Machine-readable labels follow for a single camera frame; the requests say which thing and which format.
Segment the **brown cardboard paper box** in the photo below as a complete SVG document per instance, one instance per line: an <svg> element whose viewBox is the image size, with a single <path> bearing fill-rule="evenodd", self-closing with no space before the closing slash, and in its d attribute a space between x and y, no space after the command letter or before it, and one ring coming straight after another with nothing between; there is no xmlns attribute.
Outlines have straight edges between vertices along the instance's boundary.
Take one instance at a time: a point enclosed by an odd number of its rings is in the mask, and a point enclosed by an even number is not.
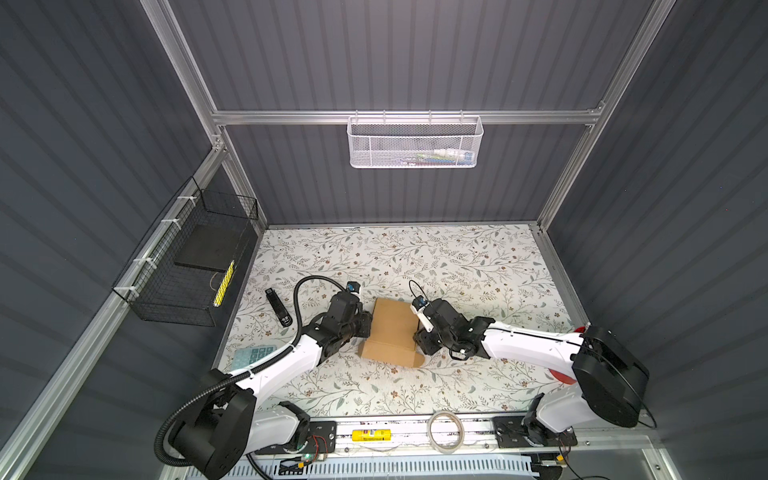
<svg viewBox="0 0 768 480"><path fill-rule="evenodd" d="M360 356L400 367L422 367L425 356L418 351L414 340L419 326L420 321L409 303L377 298L371 333L360 348Z"/></svg>

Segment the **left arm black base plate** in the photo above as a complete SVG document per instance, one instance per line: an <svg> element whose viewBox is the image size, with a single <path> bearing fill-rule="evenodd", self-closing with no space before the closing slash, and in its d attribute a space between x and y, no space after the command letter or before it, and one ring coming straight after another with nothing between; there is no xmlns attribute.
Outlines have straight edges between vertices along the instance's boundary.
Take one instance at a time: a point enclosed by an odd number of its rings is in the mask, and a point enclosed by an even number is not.
<svg viewBox="0 0 768 480"><path fill-rule="evenodd" d="M299 444L271 445L255 451L256 455L284 454L330 454L336 450L337 440L336 421L316 421L309 423L309 433Z"/></svg>

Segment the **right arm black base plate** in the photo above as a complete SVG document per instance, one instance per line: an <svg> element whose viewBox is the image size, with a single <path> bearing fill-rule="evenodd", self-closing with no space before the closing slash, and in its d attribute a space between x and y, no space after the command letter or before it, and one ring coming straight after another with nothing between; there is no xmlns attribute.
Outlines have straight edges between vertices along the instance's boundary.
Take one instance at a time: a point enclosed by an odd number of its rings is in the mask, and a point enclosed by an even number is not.
<svg viewBox="0 0 768 480"><path fill-rule="evenodd" d="M491 418L492 431L501 448L574 447L578 445L572 428L555 433L536 420L527 421L524 415L502 415Z"/></svg>

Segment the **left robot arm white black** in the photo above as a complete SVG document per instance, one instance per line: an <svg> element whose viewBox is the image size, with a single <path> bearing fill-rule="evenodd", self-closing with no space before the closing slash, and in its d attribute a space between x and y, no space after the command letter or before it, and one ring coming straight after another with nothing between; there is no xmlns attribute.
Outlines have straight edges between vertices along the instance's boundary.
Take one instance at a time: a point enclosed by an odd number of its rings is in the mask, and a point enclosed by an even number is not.
<svg viewBox="0 0 768 480"><path fill-rule="evenodd" d="M192 466L220 479L246 454L268 447L301 451L311 436L311 417L290 401L260 406L277 390L318 367L355 337L370 335L366 311L352 282L332 296L328 310L302 330L298 343L239 373L217 369L204 377L203 391L166 420L155 454L166 465Z"/></svg>

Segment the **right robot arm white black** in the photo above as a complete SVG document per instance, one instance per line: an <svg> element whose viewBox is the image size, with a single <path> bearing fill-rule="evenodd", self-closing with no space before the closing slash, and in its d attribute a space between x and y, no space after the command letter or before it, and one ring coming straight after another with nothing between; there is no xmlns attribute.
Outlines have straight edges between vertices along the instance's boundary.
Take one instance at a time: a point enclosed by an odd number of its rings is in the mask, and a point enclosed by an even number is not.
<svg viewBox="0 0 768 480"><path fill-rule="evenodd" d="M633 428L645 408L649 370L606 328L589 326L566 334L512 327L490 317L466 318L444 299L414 298L420 326L414 341L431 356L446 349L467 361L519 361L570 380L562 389L536 395L522 420L522 434L536 445L599 419Z"/></svg>

